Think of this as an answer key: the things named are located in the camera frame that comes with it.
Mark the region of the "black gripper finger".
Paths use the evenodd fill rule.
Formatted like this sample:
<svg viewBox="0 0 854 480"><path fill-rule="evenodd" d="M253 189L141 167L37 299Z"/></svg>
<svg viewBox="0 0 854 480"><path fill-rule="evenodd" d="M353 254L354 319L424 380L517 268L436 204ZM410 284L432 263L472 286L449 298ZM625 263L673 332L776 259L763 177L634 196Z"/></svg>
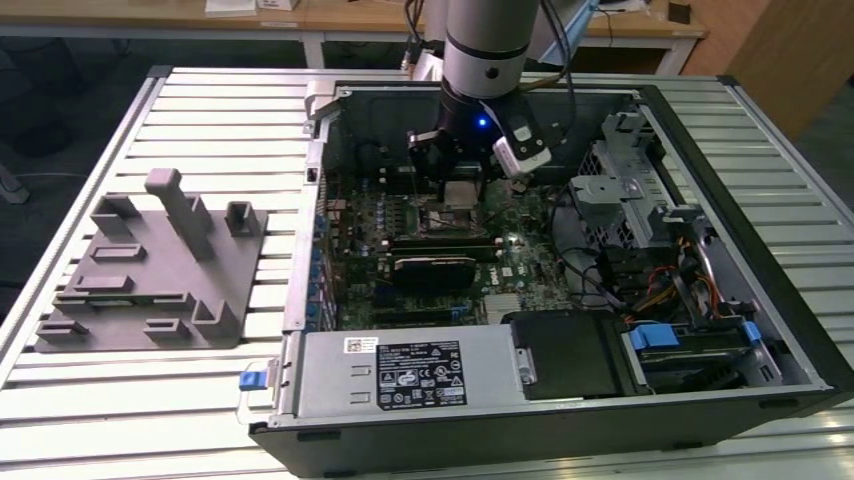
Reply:
<svg viewBox="0 0 854 480"><path fill-rule="evenodd" d="M462 157L460 144L417 143L412 160L417 173L437 184L437 199L446 199L446 186Z"/></svg>
<svg viewBox="0 0 854 480"><path fill-rule="evenodd" d="M478 153L477 160L480 163L478 197L485 198L489 184L504 177L504 169L496 154L486 150Z"/></svg>

